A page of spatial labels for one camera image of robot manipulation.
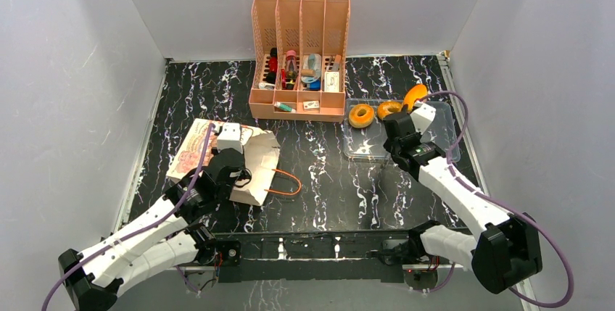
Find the aluminium right side rail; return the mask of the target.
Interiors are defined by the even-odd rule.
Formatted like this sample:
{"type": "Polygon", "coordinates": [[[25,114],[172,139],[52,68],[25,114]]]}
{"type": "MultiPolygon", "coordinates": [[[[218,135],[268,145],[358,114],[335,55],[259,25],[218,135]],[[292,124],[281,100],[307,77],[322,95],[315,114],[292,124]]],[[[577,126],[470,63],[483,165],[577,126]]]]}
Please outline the aluminium right side rail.
{"type": "MultiPolygon", "coordinates": [[[[454,101],[453,107],[456,110],[456,117],[460,128],[457,139],[454,140],[452,146],[447,152],[448,154],[452,154],[453,148],[457,147],[459,143],[462,142],[463,138],[469,138],[469,135],[466,132],[468,127],[469,109],[463,98],[454,91],[452,72],[449,68],[448,60],[445,54],[438,54],[437,61],[442,71],[442,77],[446,86],[443,95],[449,96],[451,100],[454,101]]],[[[485,195],[480,187],[474,185],[462,176],[461,172],[452,166],[452,157],[449,157],[449,159],[450,170],[454,179],[460,187],[470,193],[470,195],[474,198],[474,202],[476,202],[476,209],[472,210],[472,212],[475,212],[477,218],[480,217],[484,219],[484,221],[487,219],[495,219],[495,224],[503,222],[503,217],[508,212],[497,204],[494,204],[492,199],[485,195]]]]}

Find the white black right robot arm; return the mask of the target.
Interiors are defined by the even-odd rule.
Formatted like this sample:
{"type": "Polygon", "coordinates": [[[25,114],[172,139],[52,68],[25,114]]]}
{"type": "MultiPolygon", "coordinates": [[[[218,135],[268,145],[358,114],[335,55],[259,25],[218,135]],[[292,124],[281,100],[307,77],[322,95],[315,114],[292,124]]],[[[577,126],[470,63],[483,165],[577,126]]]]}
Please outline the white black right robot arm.
{"type": "Polygon", "coordinates": [[[384,148],[401,170],[461,217],[469,233],[429,220],[411,229],[407,243],[393,250],[418,263],[444,257],[471,270],[486,290],[499,294],[542,271],[537,229],[527,219],[479,198],[479,189],[458,173],[443,149],[422,142],[434,116],[432,110],[423,114],[419,109],[387,115],[384,148]]]}

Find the red black bottle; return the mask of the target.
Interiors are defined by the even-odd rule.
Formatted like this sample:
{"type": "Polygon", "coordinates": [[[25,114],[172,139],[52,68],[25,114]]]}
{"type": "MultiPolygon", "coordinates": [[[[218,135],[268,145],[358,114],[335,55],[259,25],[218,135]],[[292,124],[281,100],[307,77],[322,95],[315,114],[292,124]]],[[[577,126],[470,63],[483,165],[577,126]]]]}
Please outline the red black bottle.
{"type": "Polygon", "coordinates": [[[278,52],[276,47],[273,47],[270,50],[266,70],[267,73],[265,76],[265,82],[269,84],[275,84],[278,70],[278,52]]]}

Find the printed paper bag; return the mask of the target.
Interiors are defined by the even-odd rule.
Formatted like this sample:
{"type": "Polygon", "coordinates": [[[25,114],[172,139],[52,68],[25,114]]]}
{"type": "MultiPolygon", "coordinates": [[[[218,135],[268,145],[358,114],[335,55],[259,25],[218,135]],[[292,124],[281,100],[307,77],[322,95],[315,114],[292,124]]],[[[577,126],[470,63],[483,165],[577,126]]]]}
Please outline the printed paper bag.
{"type": "Polygon", "coordinates": [[[298,177],[277,168],[280,145],[269,130],[197,118],[191,124],[166,173],[177,183],[202,163],[200,178],[227,185],[232,202],[263,205],[268,194],[295,196],[298,177]]]}

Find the pink desk file organizer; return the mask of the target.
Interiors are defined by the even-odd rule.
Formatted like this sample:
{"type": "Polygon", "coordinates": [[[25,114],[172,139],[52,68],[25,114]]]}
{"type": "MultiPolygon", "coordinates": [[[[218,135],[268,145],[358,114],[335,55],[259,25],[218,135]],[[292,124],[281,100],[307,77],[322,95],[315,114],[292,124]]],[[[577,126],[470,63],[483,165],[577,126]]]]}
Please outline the pink desk file organizer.
{"type": "Polygon", "coordinates": [[[350,29],[350,0],[253,0],[252,31],[256,70],[249,94],[249,108],[256,119],[304,120],[340,123],[345,116],[347,45],[350,29]],[[275,84],[265,82],[271,48],[278,52],[275,84]],[[294,90],[282,88],[284,58],[288,50],[297,53],[297,82],[294,90]],[[321,89],[302,87],[300,72],[306,54],[322,56],[321,89]],[[324,92],[326,71],[339,71],[340,92],[324,92]],[[303,102],[317,100],[320,109],[304,110],[303,102]],[[296,113],[274,107],[279,101],[296,113]]]}

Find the orange oval bread roll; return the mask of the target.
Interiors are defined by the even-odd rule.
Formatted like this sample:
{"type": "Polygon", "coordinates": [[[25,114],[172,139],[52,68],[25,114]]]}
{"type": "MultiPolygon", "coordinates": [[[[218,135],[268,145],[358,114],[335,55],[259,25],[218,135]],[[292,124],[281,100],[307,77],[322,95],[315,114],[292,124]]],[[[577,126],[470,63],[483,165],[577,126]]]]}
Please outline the orange oval bread roll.
{"type": "Polygon", "coordinates": [[[422,98],[428,95],[428,88],[424,84],[417,84],[412,87],[403,99],[403,107],[407,109],[408,112],[411,112],[414,109],[414,105],[417,101],[420,101],[422,98]]]}

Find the small white card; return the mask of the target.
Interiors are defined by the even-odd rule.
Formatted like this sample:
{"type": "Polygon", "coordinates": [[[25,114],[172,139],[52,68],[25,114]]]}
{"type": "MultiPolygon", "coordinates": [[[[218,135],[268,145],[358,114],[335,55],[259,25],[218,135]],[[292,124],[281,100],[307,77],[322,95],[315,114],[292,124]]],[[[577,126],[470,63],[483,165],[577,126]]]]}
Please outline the small white card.
{"type": "Polygon", "coordinates": [[[304,101],[302,104],[304,110],[320,109],[320,102],[317,100],[304,101]]]}

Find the orange fake bagel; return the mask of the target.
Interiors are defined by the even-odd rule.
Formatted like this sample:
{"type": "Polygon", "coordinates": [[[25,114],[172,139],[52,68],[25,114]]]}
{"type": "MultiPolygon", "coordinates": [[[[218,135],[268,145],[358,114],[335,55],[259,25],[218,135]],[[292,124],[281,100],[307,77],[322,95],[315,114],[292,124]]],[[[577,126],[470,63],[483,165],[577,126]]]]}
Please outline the orange fake bagel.
{"type": "Polygon", "coordinates": [[[388,115],[398,113],[403,108],[403,104],[398,101],[383,101],[377,108],[377,116],[383,120],[388,115]]]}
{"type": "Polygon", "coordinates": [[[372,106],[368,104],[356,104],[349,111],[349,124],[354,128],[366,128],[375,118],[375,112],[372,106]]]}

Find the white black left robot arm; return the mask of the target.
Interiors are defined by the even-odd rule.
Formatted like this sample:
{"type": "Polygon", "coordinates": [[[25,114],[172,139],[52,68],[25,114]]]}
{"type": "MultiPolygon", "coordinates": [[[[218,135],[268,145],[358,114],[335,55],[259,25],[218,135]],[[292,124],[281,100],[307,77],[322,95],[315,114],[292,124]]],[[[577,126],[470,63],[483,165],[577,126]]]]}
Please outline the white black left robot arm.
{"type": "Polygon", "coordinates": [[[75,309],[109,310],[127,290],[164,270],[225,257],[231,244],[218,243],[200,220],[228,200],[246,176],[242,152],[215,152],[118,232],[80,252],[63,252],[58,258],[66,274],[62,284],[75,309]]]}

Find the aluminium front frame rail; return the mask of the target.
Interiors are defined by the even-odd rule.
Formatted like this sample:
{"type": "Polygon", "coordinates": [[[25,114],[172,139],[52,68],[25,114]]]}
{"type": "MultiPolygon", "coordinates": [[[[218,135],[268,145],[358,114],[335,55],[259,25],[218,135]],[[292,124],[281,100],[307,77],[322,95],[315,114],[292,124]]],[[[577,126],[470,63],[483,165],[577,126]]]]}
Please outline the aluminium front frame rail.
{"type": "Polygon", "coordinates": [[[342,261],[377,259],[385,265],[418,264],[430,257],[471,269],[507,273],[527,260],[527,248],[507,239],[501,232],[485,232],[479,239],[438,225],[423,233],[410,232],[403,239],[380,241],[375,236],[315,236],[264,238],[259,244],[238,240],[216,240],[181,232],[155,243],[142,253],[129,250],[126,244],[106,247],[98,244],[80,252],[100,265],[143,265],[146,270],[195,264],[200,266],[237,266],[241,260],[262,261],[342,261]]]}

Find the green marker pen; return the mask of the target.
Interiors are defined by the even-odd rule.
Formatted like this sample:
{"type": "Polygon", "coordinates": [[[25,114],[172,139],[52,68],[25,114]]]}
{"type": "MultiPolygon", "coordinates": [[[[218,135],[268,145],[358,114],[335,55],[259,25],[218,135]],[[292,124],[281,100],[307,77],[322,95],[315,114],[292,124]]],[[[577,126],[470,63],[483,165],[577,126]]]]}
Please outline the green marker pen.
{"type": "Polygon", "coordinates": [[[273,105],[274,105],[275,108],[281,110],[282,112],[290,112],[290,113],[296,113],[297,112],[297,110],[295,108],[293,108],[290,105],[285,104],[283,102],[276,101],[276,102],[273,103],[273,105]]]}

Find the white small box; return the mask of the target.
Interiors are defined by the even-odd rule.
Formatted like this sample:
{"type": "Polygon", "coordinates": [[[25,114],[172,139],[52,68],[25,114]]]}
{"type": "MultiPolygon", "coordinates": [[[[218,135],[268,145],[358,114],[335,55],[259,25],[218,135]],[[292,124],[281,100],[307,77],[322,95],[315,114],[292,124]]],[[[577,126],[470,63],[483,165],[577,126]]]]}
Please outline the white small box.
{"type": "Polygon", "coordinates": [[[323,78],[324,92],[340,92],[340,75],[339,71],[326,71],[323,78]]]}

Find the clear plastic tray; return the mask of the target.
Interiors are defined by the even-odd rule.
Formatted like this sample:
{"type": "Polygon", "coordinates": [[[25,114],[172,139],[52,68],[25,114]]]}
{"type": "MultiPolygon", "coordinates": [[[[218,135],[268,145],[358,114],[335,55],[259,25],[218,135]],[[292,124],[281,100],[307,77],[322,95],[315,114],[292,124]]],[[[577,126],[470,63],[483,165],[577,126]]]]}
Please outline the clear plastic tray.
{"type": "Polygon", "coordinates": [[[425,107],[419,107],[416,113],[394,114],[395,121],[382,121],[375,117],[364,128],[355,128],[350,119],[344,119],[344,153],[355,161],[385,162],[391,154],[385,147],[388,140],[401,138],[419,144],[432,143],[442,151],[451,151],[451,157],[457,162],[461,156],[459,148],[453,146],[458,135],[451,106],[443,101],[428,101],[425,107]]]}

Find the pink capped clear bottle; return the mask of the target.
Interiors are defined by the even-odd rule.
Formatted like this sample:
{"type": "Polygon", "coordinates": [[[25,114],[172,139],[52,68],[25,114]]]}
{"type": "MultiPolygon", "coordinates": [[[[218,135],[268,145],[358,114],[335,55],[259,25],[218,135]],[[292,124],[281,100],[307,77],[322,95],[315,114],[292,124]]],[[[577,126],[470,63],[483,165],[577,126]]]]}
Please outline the pink capped clear bottle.
{"type": "Polygon", "coordinates": [[[284,75],[282,88],[294,90],[297,82],[297,53],[295,50],[288,50],[284,58],[284,75]]]}

